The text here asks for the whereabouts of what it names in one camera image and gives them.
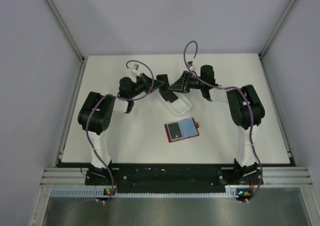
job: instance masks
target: small black square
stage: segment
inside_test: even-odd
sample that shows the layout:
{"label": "small black square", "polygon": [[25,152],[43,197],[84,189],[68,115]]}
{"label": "small black square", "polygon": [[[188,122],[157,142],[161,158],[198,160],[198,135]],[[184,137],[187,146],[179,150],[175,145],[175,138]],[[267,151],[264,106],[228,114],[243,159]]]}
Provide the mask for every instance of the small black square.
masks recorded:
{"label": "small black square", "polygon": [[182,134],[178,123],[168,124],[167,126],[172,140],[182,138]]}

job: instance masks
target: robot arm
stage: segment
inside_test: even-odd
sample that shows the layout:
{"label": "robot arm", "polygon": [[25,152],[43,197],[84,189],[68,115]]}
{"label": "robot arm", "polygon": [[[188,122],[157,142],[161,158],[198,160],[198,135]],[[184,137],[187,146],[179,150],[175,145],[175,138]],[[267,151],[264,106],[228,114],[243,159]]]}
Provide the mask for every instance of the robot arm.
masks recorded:
{"label": "robot arm", "polygon": [[[161,87],[162,81],[154,80],[151,92]],[[113,112],[130,113],[134,102],[130,99],[145,92],[147,93],[152,85],[152,79],[145,74],[136,77],[136,83],[132,82],[129,77],[124,77],[119,82],[118,97],[107,95],[97,110],[93,113],[89,122],[89,137],[94,144],[91,149],[91,164],[95,168],[105,168],[102,162],[97,158],[94,151],[103,159],[106,165],[111,162],[108,152],[106,129],[109,127]],[[90,113],[103,96],[96,92],[90,92],[85,100],[80,113],[78,114],[78,123],[82,129],[86,130],[86,124]]]}
{"label": "robot arm", "polygon": [[[200,72],[200,78],[203,81],[218,86],[215,82],[215,74],[212,66],[204,65],[201,67]],[[182,76],[169,87],[169,90],[180,93],[189,93],[190,89],[200,89],[202,96],[208,101],[221,101],[227,103],[229,105],[232,120],[238,126],[237,152],[234,159],[233,175],[230,176],[230,180],[227,181],[224,177],[223,183],[229,184],[233,180],[242,181],[247,175],[255,173],[257,171],[257,163],[249,140],[251,119],[249,109],[240,93],[237,90],[229,90],[226,92],[224,90],[209,87],[196,79],[188,71],[184,71]],[[253,111],[254,122],[252,139],[254,142],[258,126],[261,123],[261,119],[265,116],[265,110],[252,85],[246,85],[240,90],[246,96]]]}

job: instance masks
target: white tabletop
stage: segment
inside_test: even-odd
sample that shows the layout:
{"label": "white tabletop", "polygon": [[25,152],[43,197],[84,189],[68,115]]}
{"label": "white tabletop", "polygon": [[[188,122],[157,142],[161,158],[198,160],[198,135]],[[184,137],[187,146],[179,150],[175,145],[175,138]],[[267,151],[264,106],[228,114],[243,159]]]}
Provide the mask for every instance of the white tabletop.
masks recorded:
{"label": "white tabletop", "polygon": [[[122,77],[134,79],[125,67],[130,59],[147,64],[154,76],[168,74],[170,84],[186,70],[181,54],[90,56],[72,117],[63,162],[91,161],[86,134],[77,122],[78,113],[90,91],[116,95]],[[255,87],[266,111],[256,137],[256,152],[262,163],[289,163],[258,55],[199,54],[194,64],[198,74],[202,65],[212,65],[219,85],[242,87],[252,84]],[[182,116],[176,116],[155,93],[135,102],[130,114],[113,113],[107,129],[112,161],[232,164],[236,155],[237,127],[231,119],[228,105],[208,102],[199,90],[191,90],[185,96],[193,107]],[[164,124],[190,117],[199,123],[199,136],[169,143]]]}

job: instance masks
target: white wall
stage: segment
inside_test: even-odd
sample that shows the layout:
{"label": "white wall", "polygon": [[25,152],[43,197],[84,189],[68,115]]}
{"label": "white wall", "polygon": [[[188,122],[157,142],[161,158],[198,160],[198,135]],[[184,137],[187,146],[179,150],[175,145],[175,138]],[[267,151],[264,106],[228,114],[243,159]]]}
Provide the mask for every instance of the white wall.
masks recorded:
{"label": "white wall", "polygon": [[54,0],[84,55],[260,52],[289,0]]}
{"label": "white wall", "polygon": [[290,143],[320,196],[320,0],[300,0],[265,57]]}
{"label": "white wall", "polygon": [[0,0],[0,225],[27,225],[79,61],[43,0]]}

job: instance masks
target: enclosure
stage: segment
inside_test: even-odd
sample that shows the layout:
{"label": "enclosure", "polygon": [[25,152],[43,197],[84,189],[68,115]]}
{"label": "enclosure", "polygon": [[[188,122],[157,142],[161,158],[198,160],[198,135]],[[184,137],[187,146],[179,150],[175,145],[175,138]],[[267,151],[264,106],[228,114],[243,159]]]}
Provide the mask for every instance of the enclosure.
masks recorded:
{"label": "enclosure", "polygon": [[[320,225],[319,0],[0,4],[3,225]],[[190,184],[192,193],[182,191],[184,183],[152,194],[135,181],[105,205],[96,202],[110,186],[85,184],[92,156],[77,118],[89,92],[116,94],[131,59],[174,83],[186,70],[191,40],[199,45],[198,74],[212,65],[218,85],[252,84],[257,91],[266,111],[254,143],[261,189],[247,205],[234,199],[241,185],[206,193],[213,180],[204,188]],[[192,108],[182,116],[156,93],[130,114],[112,116],[107,143],[120,189],[132,164],[148,177],[155,165],[196,165],[206,177],[208,165],[233,164],[237,128],[228,107],[196,90],[185,96]],[[198,122],[199,136],[169,143],[164,125],[186,118]]]}

